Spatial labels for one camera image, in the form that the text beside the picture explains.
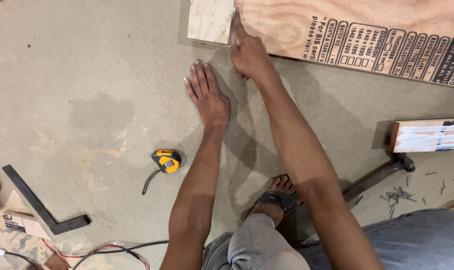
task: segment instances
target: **plywood sheet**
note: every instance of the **plywood sheet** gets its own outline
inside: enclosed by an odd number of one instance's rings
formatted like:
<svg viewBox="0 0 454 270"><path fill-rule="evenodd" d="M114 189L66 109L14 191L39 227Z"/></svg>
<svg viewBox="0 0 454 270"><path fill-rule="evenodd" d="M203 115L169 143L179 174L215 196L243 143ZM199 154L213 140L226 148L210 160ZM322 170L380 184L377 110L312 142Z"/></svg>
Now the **plywood sheet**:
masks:
<svg viewBox="0 0 454 270"><path fill-rule="evenodd" d="M234 0L190 0L187 37L228 44Z"/></svg>
<svg viewBox="0 0 454 270"><path fill-rule="evenodd" d="M235 4L270 54L454 86L454 0Z"/></svg>
<svg viewBox="0 0 454 270"><path fill-rule="evenodd" d="M392 131L392 152L454 150L454 119L397 121Z"/></svg>

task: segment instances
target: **yellow tape measure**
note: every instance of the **yellow tape measure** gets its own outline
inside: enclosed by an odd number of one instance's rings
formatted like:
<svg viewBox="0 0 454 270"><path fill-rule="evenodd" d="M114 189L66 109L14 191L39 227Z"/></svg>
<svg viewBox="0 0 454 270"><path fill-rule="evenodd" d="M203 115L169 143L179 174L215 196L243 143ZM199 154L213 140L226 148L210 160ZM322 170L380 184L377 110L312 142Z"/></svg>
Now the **yellow tape measure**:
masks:
<svg viewBox="0 0 454 270"><path fill-rule="evenodd" d="M152 154L152 159L155 163L157 163L160 169L154 171L147 178L145 185L143 186L142 195L145 195L146 188L155 175L157 175L159 172L163 172L164 174L173 173L180 167L180 163L182 162L182 158L176 151L168 149L160 149L155 151Z"/></svg>

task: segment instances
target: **foot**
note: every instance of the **foot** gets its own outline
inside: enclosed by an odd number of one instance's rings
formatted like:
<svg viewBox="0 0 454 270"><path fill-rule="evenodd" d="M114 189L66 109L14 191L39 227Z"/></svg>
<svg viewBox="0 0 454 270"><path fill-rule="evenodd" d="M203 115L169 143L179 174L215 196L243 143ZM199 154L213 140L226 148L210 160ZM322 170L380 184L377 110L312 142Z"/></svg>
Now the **foot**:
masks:
<svg viewBox="0 0 454 270"><path fill-rule="evenodd" d="M284 174L275 177L267 191L292 194L295 192L295 187L292 184L292 180L290 180L290 178L286 174ZM284 218L284 209L282 209L280 205L276 205L274 203L258 202L249 216L253 214L265 214L269 216L273 220L273 223L277 228L279 223Z"/></svg>

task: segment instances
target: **gray shorts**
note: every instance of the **gray shorts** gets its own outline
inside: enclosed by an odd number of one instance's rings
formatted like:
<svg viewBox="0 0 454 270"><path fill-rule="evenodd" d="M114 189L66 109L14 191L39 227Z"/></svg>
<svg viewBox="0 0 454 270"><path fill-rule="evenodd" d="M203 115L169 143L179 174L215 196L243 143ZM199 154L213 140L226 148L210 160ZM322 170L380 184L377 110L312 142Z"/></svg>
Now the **gray shorts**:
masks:
<svg viewBox="0 0 454 270"><path fill-rule="evenodd" d="M386 270L454 270L454 210L424 209L363 227ZM202 270L331 270L321 244L293 249L264 214L204 251Z"/></svg>

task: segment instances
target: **pile of nails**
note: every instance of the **pile of nails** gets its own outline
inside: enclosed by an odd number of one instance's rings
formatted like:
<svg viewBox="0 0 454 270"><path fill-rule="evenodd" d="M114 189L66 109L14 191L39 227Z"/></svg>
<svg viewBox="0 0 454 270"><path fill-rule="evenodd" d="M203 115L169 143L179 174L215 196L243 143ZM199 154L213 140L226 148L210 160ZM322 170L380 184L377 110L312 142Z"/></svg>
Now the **pile of nails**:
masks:
<svg viewBox="0 0 454 270"><path fill-rule="evenodd" d="M407 200L410 200L410 201L413 201L413 202L417 202L416 200L411 198L411 197L416 196L417 194L411 195L409 192L403 190L402 187L400 187L400 186L399 186L398 189L396 187L394 187L394 189L396 190L396 192L386 192L387 198L385 198L382 195L380 196L382 199L384 199L384 200L389 202L390 218L392 218L392 215L394 214L394 205L399 203L399 198L407 199Z"/></svg>

